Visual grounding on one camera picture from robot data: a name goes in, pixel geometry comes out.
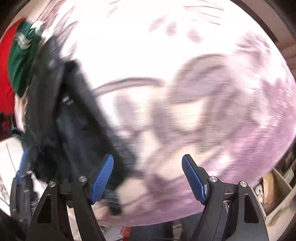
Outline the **black leather jacket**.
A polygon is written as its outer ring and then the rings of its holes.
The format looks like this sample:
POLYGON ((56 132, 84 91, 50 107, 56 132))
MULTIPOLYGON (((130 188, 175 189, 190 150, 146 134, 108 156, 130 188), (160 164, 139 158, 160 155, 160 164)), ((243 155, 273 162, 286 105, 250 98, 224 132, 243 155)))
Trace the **black leather jacket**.
POLYGON ((25 121, 36 150, 32 168, 39 180, 67 184, 89 176, 105 155, 112 155, 114 168, 102 196, 119 215, 115 190, 133 170, 135 156, 107 124, 78 64, 62 60, 60 50, 51 37, 31 68, 25 121))

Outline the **cardboard box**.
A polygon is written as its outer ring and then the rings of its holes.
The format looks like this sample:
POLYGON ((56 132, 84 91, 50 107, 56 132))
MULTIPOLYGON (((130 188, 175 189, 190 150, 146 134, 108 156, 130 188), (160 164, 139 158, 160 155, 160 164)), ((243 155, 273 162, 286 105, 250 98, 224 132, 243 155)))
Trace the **cardboard box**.
POLYGON ((295 186, 275 168, 266 173, 253 190, 267 226, 276 225, 295 204, 295 186))

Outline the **red garment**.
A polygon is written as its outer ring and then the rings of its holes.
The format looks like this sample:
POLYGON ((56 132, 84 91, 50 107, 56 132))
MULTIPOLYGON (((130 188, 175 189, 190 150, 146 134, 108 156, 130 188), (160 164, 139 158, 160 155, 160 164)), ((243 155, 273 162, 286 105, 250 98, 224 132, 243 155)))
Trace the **red garment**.
POLYGON ((8 58, 16 28, 23 20, 19 19, 5 32, 0 44, 0 111, 5 115, 14 114, 15 94, 8 75, 8 58))

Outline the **floral fleece blanket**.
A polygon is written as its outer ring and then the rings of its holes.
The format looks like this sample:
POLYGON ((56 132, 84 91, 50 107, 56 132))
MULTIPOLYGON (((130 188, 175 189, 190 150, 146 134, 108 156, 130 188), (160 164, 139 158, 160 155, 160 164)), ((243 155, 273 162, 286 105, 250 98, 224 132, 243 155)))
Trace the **floral fleece blanket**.
POLYGON ((260 25, 231 1, 30 1, 19 12, 55 37, 95 101, 100 160, 114 156, 106 225, 152 225, 202 210, 190 154, 223 181, 256 184, 295 139, 295 80, 260 25))

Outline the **green striped garment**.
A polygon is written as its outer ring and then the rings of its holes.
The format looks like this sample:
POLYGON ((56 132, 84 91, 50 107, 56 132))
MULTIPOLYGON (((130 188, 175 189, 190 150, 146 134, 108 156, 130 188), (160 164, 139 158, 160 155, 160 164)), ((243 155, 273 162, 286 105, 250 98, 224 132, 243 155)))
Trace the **green striped garment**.
POLYGON ((16 95, 22 97, 30 80, 29 73, 42 38, 45 24, 21 21, 13 38, 8 59, 8 74, 16 95))

